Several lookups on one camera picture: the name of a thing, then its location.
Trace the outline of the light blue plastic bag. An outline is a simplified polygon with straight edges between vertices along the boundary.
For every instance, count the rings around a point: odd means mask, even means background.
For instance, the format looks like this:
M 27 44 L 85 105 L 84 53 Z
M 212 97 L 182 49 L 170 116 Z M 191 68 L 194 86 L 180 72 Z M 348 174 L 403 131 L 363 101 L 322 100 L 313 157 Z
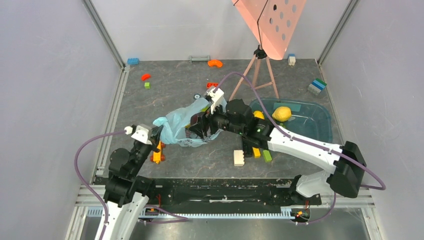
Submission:
M 214 134 L 209 134 L 205 139 L 196 134 L 187 131 L 186 126 L 190 124 L 191 117 L 211 104 L 203 97 L 195 100 L 186 107 L 180 107 L 166 114 L 166 116 L 155 119 L 154 126 L 163 126 L 160 134 L 160 140 L 166 145 L 178 144 L 181 147 L 199 147 L 216 139 L 222 132 L 217 130 Z

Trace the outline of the yellow fake lemon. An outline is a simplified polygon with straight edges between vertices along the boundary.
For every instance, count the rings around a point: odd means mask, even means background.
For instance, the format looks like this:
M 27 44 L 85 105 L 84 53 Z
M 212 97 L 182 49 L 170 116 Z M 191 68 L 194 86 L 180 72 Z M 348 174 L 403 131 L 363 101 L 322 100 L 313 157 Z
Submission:
M 292 111 L 287 106 L 279 106 L 272 113 L 271 117 L 279 122 L 286 122 L 292 117 Z

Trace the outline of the yellow fake fruit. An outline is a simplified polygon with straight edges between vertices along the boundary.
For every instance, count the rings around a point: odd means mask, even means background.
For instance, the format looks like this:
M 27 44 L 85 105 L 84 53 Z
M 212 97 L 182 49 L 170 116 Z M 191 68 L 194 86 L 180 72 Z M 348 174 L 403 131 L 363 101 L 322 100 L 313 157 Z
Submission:
M 253 115 L 254 115 L 255 118 L 262 119 L 262 120 L 265 119 L 265 116 L 264 116 L 263 112 L 260 111 L 260 110 L 255 110 L 253 112 Z

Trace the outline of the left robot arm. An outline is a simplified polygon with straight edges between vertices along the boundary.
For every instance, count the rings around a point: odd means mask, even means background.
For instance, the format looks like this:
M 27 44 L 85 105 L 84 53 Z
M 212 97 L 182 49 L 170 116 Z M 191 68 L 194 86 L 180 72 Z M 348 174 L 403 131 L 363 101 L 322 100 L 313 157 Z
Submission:
M 103 226 L 97 230 L 99 240 L 128 240 L 146 206 L 157 198 L 153 179 L 139 175 L 152 152 L 159 152 L 162 126 L 127 126 L 126 131 L 136 136 L 131 150 L 118 148 L 110 154 L 108 181 L 103 199 Z

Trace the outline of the orange yellow toy car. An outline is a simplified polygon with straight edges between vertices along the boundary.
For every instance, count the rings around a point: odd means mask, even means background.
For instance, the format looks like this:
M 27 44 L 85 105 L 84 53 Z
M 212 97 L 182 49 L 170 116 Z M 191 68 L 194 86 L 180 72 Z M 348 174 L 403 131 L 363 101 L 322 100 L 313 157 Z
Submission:
M 159 141 L 158 142 L 158 146 L 157 149 L 159 150 L 158 152 L 153 151 L 152 155 L 150 156 L 150 161 L 156 164 L 160 164 L 161 162 L 164 162 L 166 160 L 165 155 L 163 154 L 163 149 L 166 147 L 166 145 Z

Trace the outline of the black toy brick strip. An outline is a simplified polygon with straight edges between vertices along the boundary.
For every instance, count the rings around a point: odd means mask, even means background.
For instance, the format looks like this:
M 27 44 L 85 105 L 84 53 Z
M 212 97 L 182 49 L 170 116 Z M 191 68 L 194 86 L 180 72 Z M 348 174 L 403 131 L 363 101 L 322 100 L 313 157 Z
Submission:
M 242 137 L 241 142 L 242 142 L 242 150 L 243 150 L 244 158 L 253 157 L 253 147 L 252 147 L 250 141 L 248 139 Z

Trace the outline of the cream toy brick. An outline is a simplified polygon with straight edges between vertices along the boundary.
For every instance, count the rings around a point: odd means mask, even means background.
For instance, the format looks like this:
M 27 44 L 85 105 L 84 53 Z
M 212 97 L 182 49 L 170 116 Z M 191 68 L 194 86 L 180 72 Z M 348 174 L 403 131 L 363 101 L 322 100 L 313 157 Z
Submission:
M 245 157 L 243 150 L 234 150 L 233 151 L 233 165 L 235 167 L 242 167 L 245 164 Z

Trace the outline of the orange flat toy brick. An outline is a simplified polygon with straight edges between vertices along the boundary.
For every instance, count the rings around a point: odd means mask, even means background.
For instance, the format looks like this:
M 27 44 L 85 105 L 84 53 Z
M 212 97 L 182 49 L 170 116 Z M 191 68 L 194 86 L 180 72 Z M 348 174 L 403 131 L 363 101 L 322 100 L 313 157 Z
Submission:
M 206 83 L 206 88 L 207 88 L 207 89 L 215 88 L 215 87 L 217 87 L 218 85 L 219 85 L 219 83 L 218 83 L 218 82 L 207 82 L 207 83 Z

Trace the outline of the green toy brick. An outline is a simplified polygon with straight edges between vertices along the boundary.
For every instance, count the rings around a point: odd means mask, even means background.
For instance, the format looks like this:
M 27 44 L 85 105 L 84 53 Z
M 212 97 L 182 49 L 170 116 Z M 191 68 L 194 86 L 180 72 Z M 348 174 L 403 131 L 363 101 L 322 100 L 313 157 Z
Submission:
M 262 156 L 263 156 L 263 159 L 264 159 L 264 161 L 266 162 L 266 163 L 269 163 L 269 162 L 271 162 L 272 160 L 273 160 L 273 158 L 272 158 L 272 156 L 271 156 L 271 153 L 270 153 L 270 151 L 269 150 L 263 150 L 262 151 Z

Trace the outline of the orange curved toy piece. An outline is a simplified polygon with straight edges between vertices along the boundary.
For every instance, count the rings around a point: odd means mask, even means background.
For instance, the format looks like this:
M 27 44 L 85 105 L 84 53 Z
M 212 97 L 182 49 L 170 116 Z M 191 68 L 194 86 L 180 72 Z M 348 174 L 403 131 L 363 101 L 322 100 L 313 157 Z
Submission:
M 223 67 L 223 63 L 220 60 L 217 59 L 211 59 L 207 62 L 208 66 L 213 68 L 222 68 Z

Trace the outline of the grey toy bar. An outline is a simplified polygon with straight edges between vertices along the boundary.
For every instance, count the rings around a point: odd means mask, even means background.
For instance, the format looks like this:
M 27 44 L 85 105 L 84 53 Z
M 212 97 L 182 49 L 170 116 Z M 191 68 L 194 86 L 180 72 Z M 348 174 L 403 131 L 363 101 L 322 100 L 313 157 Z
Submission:
M 190 63 L 193 63 L 193 62 L 208 62 L 208 61 L 211 60 L 211 56 L 210 55 L 207 55 L 207 56 L 192 56 L 192 55 L 190 55 L 188 57 L 188 60 L 189 60 Z

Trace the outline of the teal plastic bin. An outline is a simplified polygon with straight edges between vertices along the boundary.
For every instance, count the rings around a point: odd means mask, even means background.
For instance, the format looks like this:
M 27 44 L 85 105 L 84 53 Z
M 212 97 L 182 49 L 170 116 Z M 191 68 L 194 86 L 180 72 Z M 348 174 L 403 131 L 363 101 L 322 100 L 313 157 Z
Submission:
M 279 107 L 290 108 L 291 118 L 282 123 L 288 131 L 321 142 L 333 141 L 331 115 L 324 106 L 314 102 L 279 98 L 264 97 L 261 100 L 270 115 Z

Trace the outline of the pink perforated board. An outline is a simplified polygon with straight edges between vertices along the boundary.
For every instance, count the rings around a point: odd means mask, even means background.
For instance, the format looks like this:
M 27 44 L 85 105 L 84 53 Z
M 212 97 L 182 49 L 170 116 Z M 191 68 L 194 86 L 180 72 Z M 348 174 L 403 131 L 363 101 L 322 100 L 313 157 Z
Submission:
M 233 6 L 273 60 L 282 60 L 306 0 L 232 0 Z

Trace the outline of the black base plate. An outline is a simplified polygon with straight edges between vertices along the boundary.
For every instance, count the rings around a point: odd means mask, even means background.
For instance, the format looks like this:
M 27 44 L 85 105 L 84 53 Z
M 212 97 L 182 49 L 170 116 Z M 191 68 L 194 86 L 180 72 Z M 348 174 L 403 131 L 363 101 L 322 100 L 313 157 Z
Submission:
M 296 192 L 298 178 L 151 178 L 148 204 L 174 214 L 278 213 L 281 207 L 321 205 L 316 193 Z

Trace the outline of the white toothed rail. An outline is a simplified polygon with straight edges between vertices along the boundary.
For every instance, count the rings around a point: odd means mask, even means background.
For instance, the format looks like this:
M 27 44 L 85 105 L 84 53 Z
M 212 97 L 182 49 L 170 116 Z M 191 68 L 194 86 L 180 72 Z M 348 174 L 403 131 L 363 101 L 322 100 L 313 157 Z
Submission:
M 294 220 L 295 217 L 291 215 L 290 208 L 281 208 L 277 213 L 176 213 L 177 216 L 188 219 L 283 219 Z M 172 218 L 171 215 L 166 213 L 151 213 L 147 212 L 145 208 L 139 218 L 142 219 L 159 219 L 159 218 Z

